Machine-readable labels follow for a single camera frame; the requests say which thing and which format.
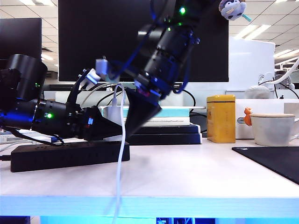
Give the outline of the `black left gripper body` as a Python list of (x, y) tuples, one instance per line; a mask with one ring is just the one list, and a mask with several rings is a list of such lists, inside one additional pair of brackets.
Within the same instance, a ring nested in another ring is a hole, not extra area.
[(66, 106), (66, 138), (93, 140), (92, 132), (100, 117), (98, 107), (80, 108), (79, 105)]

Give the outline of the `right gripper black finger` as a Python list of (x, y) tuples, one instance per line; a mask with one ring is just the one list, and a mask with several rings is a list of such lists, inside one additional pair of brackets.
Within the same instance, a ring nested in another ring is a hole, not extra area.
[(159, 105), (160, 94), (150, 90), (148, 96), (138, 91), (126, 89), (129, 100), (129, 110), (125, 123), (126, 138), (130, 138), (132, 134), (138, 131), (150, 118), (161, 111)]

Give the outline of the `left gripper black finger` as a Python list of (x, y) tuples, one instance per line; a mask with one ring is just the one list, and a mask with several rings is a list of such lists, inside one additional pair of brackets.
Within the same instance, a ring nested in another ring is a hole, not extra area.
[(93, 118), (93, 124), (90, 126), (90, 140), (103, 140), (122, 134), (122, 126), (104, 118), (98, 107), (92, 106), (90, 109)]

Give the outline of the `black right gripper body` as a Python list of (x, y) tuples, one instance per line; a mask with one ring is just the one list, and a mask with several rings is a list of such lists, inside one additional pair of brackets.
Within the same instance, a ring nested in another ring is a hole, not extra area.
[(148, 103), (159, 107), (159, 101), (169, 95), (175, 82), (175, 72), (134, 73), (134, 99), (138, 103)]

